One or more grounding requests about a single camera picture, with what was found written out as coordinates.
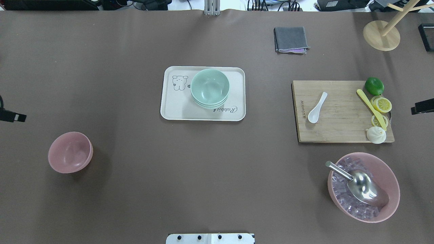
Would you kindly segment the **white ceramic spoon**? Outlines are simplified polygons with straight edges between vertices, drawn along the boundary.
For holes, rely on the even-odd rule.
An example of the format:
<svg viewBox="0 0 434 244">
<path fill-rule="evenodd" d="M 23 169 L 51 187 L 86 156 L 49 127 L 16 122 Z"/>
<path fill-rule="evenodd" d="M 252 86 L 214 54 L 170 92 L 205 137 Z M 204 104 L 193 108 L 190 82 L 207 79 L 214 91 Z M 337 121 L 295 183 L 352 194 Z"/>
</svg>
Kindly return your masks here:
<svg viewBox="0 0 434 244">
<path fill-rule="evenodd" d="M 321 98 L 319 99 L 318 103 L 316 104 L 316 106 L 308 114 L 308 121 L 310 123 L 315 124 L 318 122 L 321 107 L 322 107 L 324 101 L 326 100 L 327 96 L 328 96 L 327 92 L 324 91 L 322 93 Z"/>
</svg>

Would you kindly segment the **small pink bowl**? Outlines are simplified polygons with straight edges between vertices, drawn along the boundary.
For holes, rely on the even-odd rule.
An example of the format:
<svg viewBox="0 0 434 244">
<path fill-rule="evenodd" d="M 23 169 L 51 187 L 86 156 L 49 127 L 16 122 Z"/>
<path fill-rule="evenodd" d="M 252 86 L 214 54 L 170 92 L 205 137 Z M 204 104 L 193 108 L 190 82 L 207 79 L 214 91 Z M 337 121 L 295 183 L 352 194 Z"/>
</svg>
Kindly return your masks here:
<svg viewBox="0 0 434 244">
<path fill-rule="evenodd" d="M 48 163 L 59 173 L 75 173 L 85 168 L 93 157 L 93 144 L 81 132 L 60 135 L 48 150 Z"/>
</svg>

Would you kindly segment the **green bowl stack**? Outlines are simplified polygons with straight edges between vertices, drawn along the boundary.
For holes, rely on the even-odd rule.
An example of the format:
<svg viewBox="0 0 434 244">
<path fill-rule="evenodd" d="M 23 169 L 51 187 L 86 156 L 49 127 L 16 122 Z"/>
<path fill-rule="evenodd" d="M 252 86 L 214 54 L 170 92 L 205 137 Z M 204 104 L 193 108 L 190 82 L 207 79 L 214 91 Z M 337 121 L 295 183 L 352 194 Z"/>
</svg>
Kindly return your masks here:
<svg viewBox="0 0 434 244">
<path fill-rule="evenodd" d="M 215 109 L 228 99 L 230 82 L 221 71 L 207 68 L 198 72 L 191 81 L 191 96 L 200 107 Z"/>
</svg>

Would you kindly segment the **large pink ice bowl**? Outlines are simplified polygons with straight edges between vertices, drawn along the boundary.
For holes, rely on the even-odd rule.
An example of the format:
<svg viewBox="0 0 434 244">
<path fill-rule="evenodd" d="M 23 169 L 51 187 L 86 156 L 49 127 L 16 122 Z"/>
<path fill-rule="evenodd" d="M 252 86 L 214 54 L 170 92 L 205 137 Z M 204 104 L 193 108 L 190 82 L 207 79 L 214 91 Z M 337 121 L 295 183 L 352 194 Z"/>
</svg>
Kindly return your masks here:
<svg viewBox="0 0 434 244">
<path fill-rule="evenodd" d="M 400 201 L 400 188 L 391 168 L 380 158 L 364 153 L 353 152 L 344 155 L 336 165 L 348 172 L 360 169 L 366 172 L 389 196 L 389 202 L 383 207 L 373 207 L 362 203 L 349 191 L 346 180 L 330 171 L 328 191 L 335 205 L 346 215 L 366 223 L 379 223 L 389 219 L 397 210 Z"/>
</svg>

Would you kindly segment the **cream rabbit tray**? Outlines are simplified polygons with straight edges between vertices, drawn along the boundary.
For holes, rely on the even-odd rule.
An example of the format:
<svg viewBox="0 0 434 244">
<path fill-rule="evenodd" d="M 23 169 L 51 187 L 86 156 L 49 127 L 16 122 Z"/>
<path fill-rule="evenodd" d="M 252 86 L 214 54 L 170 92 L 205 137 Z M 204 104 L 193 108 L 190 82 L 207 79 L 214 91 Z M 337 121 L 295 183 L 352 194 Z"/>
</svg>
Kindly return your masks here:
<svg viewBox="0 0 434 244">
<path fill-rule="evenodd" d="M 241 121 L 245 117 L 245 72 L 238 67 L 214 67 L 228 77 L 229 97 L 219 108 L 198 105 L 190 91 L 193 77 L 206 66 L 170 66 L 164 72 L 161 116 L 167 120 Z"/>
</svg>

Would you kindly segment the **grey folded cloth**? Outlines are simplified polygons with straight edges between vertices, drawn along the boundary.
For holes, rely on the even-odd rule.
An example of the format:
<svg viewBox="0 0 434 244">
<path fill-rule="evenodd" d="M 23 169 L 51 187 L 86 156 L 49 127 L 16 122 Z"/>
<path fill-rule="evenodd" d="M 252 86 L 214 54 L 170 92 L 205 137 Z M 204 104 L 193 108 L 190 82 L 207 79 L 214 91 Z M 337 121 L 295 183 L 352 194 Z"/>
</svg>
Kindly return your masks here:
<svg viewBox="0 0 434 244">
<path fill-rule="evenodd" d="M 310 46 L 307 44 L 305 28 L 275 27 L 273 30 L 275 51 L 282 54 L 305 54 Z"/>
</svg>

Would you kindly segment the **bamboo cutting board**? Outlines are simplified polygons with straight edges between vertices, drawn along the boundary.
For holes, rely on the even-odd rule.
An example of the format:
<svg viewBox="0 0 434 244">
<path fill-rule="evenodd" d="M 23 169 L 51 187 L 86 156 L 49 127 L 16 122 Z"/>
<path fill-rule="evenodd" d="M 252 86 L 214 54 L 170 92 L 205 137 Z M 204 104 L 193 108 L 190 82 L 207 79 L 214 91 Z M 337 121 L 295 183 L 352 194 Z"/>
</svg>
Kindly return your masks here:
<svg viewBox="0 0 434 244">
<path fill-rule="evenodd" d="M 364 89 L 361 81 L 294 80 L 292 95 L 299 142 L 368 143 L 366 130 L 372 127 L 372 111 L 360 99 L 356 90 Z M 319 120 L 308 121 L 308 114 L 320 101 Z"/>
</svg>

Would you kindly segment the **steel ice scoop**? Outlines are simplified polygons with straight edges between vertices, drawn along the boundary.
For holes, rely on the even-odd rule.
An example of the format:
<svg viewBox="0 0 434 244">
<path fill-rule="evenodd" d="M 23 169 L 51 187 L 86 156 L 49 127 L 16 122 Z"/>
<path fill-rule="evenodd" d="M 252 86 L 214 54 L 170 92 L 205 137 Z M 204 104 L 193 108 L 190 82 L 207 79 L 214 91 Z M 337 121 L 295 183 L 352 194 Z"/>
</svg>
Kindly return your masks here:
<svg viewBox="0 0 434 244">
<path fill-rule="evenodd" d="M 346 179 L 350 192 L 359 201 L 376 207 L 384 207 L 388 204 L 389 195 L 364 171 L 354 169 L 346 172 L 331 161 L 327 161 L 325 166 Z"/>
</svg>

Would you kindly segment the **lemon slice under knife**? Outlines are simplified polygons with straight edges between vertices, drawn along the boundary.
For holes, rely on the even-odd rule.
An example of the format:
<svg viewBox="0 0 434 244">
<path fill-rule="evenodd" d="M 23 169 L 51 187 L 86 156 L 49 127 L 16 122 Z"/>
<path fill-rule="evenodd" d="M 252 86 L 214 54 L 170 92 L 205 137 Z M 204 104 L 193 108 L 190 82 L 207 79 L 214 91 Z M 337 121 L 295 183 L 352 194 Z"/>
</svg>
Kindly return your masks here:
<svg viewBox="0 0 434 244">
<path fill-rule="evenodd" d="M 388 119 L 385 115 L 382 115 L 382 118 L 383 118 L 383 120 L 384 120 L 385 127 L 388 127 L 388 126 L 389 126 L 389 119 Z M 381 127 L 381 123 L 378 121 L 378 119 L 376 118 L 375 115 L 373 115 L 373 116 L 371 117 L 371 124 L 372 124 L 373 126 Z"/>
</svg>

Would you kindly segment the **white steamed bun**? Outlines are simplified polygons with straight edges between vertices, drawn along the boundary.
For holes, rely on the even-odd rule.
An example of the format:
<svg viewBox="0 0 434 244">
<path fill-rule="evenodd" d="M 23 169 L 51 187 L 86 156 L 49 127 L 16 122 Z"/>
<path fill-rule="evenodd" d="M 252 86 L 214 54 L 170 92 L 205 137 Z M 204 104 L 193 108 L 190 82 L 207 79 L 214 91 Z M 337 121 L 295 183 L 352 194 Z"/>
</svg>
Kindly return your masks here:
<svg viewBox="0 0 434 244">
<path fill-rule="evenodd" d="M 366 129 L 367 139 L 374 144 L 381 144 L 386 141 L 386 131 L 378 126 L 370 127 Z"/>
</svg>

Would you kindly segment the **yellow plastic knife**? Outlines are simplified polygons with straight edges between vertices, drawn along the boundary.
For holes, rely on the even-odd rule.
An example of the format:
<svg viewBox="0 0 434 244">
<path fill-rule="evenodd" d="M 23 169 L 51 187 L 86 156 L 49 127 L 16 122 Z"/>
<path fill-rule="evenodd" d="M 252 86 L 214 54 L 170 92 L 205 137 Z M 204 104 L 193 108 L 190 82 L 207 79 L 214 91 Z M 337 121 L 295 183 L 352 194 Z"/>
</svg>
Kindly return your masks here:
<svg viewBox="0 0 434 244">
<path fill-rule="evenodd" d="M 358 96 L 361 98 L 361 100 L 369 107 L 369 109 L 372 111 L 373 115 L 377 118 L 377 120 L 379 121 L 381 128 L 383 130 L 387 130 L 387 126 L 386 126 L 386 122 L 382 116 L 382 114 L 377 111 L 373 105 L 370 103 L 370 100 L 367 98 L 366 94 L 363 92 L 362 89 L 357 89 L 356 93 L 358 94 Z"/>
</svg>

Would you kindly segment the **green lime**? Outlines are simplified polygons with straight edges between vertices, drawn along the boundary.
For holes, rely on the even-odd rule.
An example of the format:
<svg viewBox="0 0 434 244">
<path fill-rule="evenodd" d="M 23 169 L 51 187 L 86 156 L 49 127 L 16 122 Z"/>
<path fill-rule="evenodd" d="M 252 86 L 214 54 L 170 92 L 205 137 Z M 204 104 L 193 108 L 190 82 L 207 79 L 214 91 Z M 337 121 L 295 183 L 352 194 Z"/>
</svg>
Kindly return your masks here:
<svg viewBox="0 0 434 244">
<path fill-rule="evenodd" d="M 382 95 L 384 92 L 384 84 L 380 79 L 369 77 L 366 79 L 364 87 L 368 93 L 373 96 Z"/>
</svg>

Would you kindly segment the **stacked lemon slices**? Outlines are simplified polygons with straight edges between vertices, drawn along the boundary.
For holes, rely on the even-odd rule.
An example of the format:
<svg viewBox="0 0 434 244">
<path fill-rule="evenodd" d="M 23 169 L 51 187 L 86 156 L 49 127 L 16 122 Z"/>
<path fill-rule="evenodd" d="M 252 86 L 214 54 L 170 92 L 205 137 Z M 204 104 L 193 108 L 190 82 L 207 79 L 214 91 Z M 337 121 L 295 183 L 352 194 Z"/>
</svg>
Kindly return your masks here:
<svg viewBox="0 0 434 244">
<path fill-rule="evenodd" d="M 374 96 L 370 103 L 380 113 L 388 113 L 392 110 L 392 102 L 383 96 Z"/>
</svg>

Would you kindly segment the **wooden mug tree stand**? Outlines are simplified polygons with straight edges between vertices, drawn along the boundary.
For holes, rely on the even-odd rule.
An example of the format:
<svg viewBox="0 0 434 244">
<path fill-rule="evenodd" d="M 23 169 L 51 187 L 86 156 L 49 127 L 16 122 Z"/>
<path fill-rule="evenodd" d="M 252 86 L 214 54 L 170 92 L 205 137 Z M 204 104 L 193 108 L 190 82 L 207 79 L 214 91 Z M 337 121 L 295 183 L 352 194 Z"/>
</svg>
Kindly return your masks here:
<svg viewBox="0 0 434 244">
<path fill-rule="evenodd" d="M 373 48 L 381 51 L 391 51 L 400 43 L 400 33 L 396 24 L 409 12 L 433 7 L 434 4 L 415 6 L 419 1 L 410 0 L 404 7 L 388 3 L 387 7 L 395 9 L 398 13 L 390 22 L 375 20 L 365 25 L 363 29 L 364 40 Z"/>
</svg>

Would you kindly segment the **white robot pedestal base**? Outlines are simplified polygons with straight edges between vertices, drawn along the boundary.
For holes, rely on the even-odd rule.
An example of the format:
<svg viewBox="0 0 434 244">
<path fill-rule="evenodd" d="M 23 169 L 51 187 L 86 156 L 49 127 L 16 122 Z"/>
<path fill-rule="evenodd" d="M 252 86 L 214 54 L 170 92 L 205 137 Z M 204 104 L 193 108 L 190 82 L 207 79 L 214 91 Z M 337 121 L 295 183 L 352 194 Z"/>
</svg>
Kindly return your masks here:
<svg viewBox="0 0 434 244">
<path fill-rule="evenodd" d="M 255 244 L 253 233 L 174 233 L 166 244 Z"/>
</svg>

